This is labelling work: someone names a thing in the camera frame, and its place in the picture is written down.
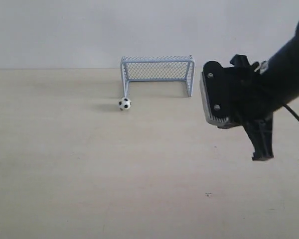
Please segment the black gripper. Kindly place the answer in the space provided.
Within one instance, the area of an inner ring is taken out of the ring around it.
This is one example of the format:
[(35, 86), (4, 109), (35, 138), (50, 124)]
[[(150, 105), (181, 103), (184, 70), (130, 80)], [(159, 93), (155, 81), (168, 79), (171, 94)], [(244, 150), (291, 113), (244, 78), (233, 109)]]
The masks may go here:
[(224, 67), (216, 60), (203, 65), (203, 109), (209, 124), (243, 124), (253, 147), (253, 161), (267, 161), (273, 153), (273, 113), (260, 114), (262, 100), (272, 95), (267, 81), (277, 75), (277, 62), (250, 63), (236, 54)]

